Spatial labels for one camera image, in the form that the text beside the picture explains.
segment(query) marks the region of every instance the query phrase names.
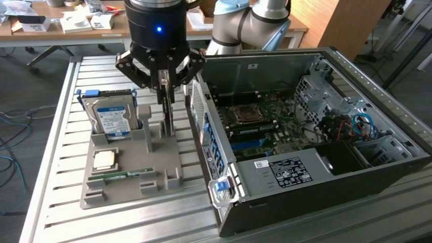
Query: metal table rail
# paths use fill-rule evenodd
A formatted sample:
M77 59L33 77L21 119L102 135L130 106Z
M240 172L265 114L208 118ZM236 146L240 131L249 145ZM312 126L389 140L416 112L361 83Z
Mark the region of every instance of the metal table rail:
M78 200L90 124L74 92L126 88L136 86L116 70L114 56L70 60L20 242L404 242L432 231L428 166L380 195L217 237L181 91L173 108L185 190L82 210ZM161 119L154 94L145 89L137 90L137 96L138 103L152 106L154 125ZM285 210L294 209L286 205Z

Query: gray carpet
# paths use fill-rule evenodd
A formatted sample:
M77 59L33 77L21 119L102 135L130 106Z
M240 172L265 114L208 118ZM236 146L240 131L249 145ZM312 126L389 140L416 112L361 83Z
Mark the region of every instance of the gray carpet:
M385 26L388 26L389 20L380 22L380 27L374 30L374 34L380 36ZM372 64L380 69L380 75L386 78L401 60L408 55L413 46L424 36L424 31L417 30L413 37L409 39L400 52L393 54L393 60L380 59L377 63ZM37 52L41 52L44 48L34 48ZM97 55L114 55L122 51L121 44L106 45L106 51L97 49L96 45L69 47L70 51L76 55L81 56L97 56ZM413 70L421 60L432 52L432 43L426 45L410 65L404 70L401 76L405 78L397 84L392 91L408 107L408 109L417 115L417 117L432 126L432 102L429 94L432 93L432 85L428 83L432 80L432 65L425 69L425 72ZM64 81L64 75L68 68L68 55L56 51L45 60L42 60L36 67L40 68L40 75L32 75L25 63L34 57L34 54L28 54L24 48L16 48L13 54L6 58L0 58L0 111L5 112L13 109L29 109L41 105L56 104L60 89ZM358 65L362 70L373 75L373 69L368 65ZM373 79L381 82L378 76L374 75ZM44 152L44 146L48 139L50 118L42 120L34 120L32 122L32 134L30 137L17 145L12 150L16 158L21 164L25 180L29 189L33 189L40 161ZM0 122L0 138L9 138L18 130L20 126L5 125ZM8 155L4 150L0 150L0 155ZM4 168L4 161L1 161L0 169ZM5 179L5 173L0 174L0 183ZM8 209L10 205L21 199L22 186L17 175L14 175L12 181L6 186L0 188L0 211ZM13 209L13 212L25 212L29 204L29 196L26 196L22 204ZM20 232L22 228L25 215L2 216L0 217L0 242L9 243L17 242Z

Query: blue cable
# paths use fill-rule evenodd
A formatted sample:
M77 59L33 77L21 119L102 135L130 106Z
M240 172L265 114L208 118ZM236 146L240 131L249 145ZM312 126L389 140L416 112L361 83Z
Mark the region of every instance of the blue cable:
M369 121L369 123L370 123L370 128L372 128L372 137L373 137L373 139L376 138L376 130L374 130L374 126L373 126L373 121L372 121L372 118L370 118L370 116L368 115L368 114L365 114L365 113L358 113L358 114L354 114L353 116L352 116L352 127L353 127L353 130L354 130L354 132L356 132L356 134L358 134L358 135L361 135L361 132L360 132L360 130L357 129L357 126L356 126L356 117L357 116L362 116L364 118L366 118L368 119L368 121Z
M4 119L1 116L0 116L0 119L1 119L5 123L8 123L8 124L10 124L10 125L18 125L18 126L25 126L25 127L26 127L26 134L25 134L24 138L22 138L18 142L16 142L13 145L10 145L9 147L6 147L6 145L4 145L4 148L0 148L0 150L5 150L5 149L12 148L12 147L14 147L16 145L18 145L18 144L20 144L20 143L21 143L21 142L22 142L22 141L29 137L29 134L30 134L30 132L32 132L32 127L30 127L29 125L24 124L24 123L13 123L12 121Z
M20 164L14 161L14 159L12 159L10 157L6 157L6 156L2 156L2 155L0 155L0 158L4 158L4 159L8 159L8 160L10 160L13 163L14 163L14 165L16 165L16 167L17 167L17 169L18 169L18 173L20 173L20 177L21 177L21 182L22 182L22 199L21 199L21 201L17 203L17 204L14 204L6 211L2 211L1 213L0 213L0 216L2 216L4 214L6 214L10 210L13 210L22 202L24 202L24 199L25 199L25 197L26 197L26 189L25 189L25 180L24 180L24 176L22 176L22 170L21 170L21 167L20 167Z

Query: power supply label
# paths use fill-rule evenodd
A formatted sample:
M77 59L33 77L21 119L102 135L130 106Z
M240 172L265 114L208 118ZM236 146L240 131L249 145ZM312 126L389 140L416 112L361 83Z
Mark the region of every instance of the power supply label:
M97 108L100 125L108 136L121 138L130 132L128 119L124 118L125 113L122 106Z
M269 163L278 186L285 188L312 181L308 170L298 157Z

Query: wooden cabinet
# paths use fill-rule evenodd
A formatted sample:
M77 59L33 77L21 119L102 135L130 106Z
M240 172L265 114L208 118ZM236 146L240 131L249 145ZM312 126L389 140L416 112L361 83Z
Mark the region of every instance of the wooden cabinet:
M292 0L290 13L309 28L300 47L336 47L353 60L389 2Z

